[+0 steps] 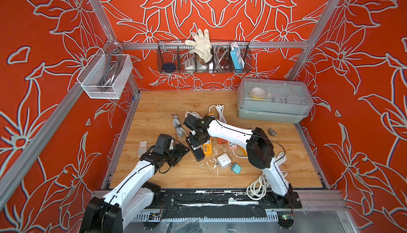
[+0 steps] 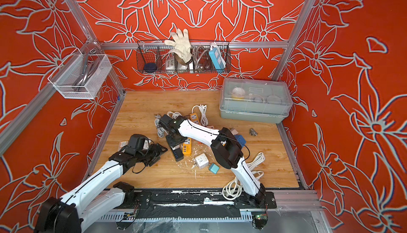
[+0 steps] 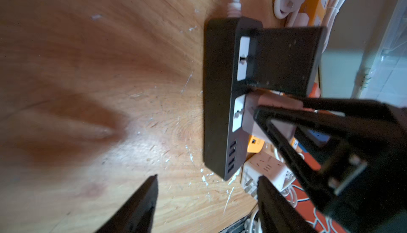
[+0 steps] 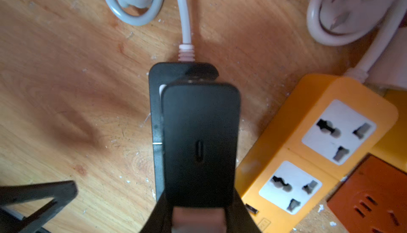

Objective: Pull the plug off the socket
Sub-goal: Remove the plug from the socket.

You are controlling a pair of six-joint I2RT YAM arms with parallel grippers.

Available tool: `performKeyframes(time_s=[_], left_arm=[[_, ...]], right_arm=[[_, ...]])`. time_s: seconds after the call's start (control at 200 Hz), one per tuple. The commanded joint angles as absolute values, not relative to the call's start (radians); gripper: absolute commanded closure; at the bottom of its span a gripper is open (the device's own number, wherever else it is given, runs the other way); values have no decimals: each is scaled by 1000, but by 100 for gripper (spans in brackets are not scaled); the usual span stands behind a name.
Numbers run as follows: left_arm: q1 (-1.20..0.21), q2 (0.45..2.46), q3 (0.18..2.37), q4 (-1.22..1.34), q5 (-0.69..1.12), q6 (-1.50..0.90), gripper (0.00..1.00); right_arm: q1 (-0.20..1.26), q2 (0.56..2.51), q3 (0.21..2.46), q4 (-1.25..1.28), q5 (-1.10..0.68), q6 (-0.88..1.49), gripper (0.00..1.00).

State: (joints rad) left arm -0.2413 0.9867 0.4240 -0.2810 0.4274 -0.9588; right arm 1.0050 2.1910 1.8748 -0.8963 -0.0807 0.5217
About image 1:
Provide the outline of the yellow strip with teal plug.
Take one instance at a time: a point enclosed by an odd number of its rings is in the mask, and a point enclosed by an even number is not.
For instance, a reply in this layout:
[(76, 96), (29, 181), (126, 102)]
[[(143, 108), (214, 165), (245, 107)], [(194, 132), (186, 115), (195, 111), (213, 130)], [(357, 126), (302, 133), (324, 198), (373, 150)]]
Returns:
[(205, 156), (211, 156), (213, 153), (212, 150), (212, 139), (210, 138), (202, 145), (202, 150)]

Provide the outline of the red cube plug adapter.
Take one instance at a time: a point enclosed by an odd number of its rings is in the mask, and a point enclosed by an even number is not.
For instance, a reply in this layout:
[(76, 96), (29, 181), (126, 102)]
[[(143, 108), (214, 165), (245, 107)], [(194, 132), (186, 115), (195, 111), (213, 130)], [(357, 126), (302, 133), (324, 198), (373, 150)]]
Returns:
[(228, 141), (225, 140), (225, 139), (222, 139), (222, 138), (218, 138), (218, 139), (217, 139), (217, 144), (218, 144), (218, 145), (223, 145), (223, 144), (226, 144), (226, 143), (228, 143)]

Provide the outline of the black power strip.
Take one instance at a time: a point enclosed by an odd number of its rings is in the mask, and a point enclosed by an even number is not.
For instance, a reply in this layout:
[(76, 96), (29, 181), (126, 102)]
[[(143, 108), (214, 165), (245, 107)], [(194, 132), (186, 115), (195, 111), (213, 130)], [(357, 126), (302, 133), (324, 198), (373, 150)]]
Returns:
[(201, 162), (202, 160), (204, 160), (205, 154), (203, 153), (203, 150), (200, 147), (194, 147), (191, 143), (190, 138), (186, 138), (186, 141), (196, 161)]

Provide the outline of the white cube plug adapter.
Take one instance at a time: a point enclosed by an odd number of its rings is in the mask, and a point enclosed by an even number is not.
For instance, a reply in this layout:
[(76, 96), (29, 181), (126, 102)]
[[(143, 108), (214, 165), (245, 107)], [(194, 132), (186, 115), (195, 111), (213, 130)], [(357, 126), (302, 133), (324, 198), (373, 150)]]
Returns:
[(227, 153), (224, 153), (216, 158), (216, 165), (221, 169), (225, 169), (231, 165), (232, 161)]

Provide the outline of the teal cube plug adapter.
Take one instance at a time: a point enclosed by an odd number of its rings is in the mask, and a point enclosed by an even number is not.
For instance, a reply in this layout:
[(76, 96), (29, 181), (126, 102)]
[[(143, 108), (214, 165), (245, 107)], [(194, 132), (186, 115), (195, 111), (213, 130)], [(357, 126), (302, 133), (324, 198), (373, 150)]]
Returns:
[(242, 167), (241, 167), (240, 165), (236, 164), (236, 163), (234, 163), (234, 164), (231, 166), (231, 171), (232, 171), (233, 173), (237, 174), (237, 175), (240, 174), (241, 170), (242, 170)]

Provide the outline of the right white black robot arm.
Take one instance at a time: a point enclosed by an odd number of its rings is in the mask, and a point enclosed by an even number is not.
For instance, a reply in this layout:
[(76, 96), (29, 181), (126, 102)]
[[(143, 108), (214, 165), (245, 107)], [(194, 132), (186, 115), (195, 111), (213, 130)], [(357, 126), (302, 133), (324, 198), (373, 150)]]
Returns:
[(271, 189), (274, 203), (279, 206), (293, 205), (296, 200), (295, 192), (279, 168), (283, 157), (276, 157), (274, 141), (261, 128), (241, 129), (222, 123), (212, 115), (199, 119), (191, 114), (186, 117), (183, 125), (191, 131), (187, 137), (191, 149), (214, 137), (236, 144), (247, 152), (250, 164), (262, 171), (262, 175), (246, 189), (250, 199), (259, 201), (266, 197), (267, 189)]

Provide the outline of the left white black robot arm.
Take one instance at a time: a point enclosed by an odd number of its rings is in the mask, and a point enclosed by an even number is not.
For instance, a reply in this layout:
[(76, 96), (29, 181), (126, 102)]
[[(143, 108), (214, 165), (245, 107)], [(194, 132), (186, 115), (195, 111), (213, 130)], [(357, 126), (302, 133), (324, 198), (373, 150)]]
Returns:
[(190, 151), (167, 134), (141, 155), (135, 168), (113, 190), (88, 203), (80, 233), (122, 233), (142, 210), (160, 200), (160, 186), (149, 183), (164, 164), (175, 167)]

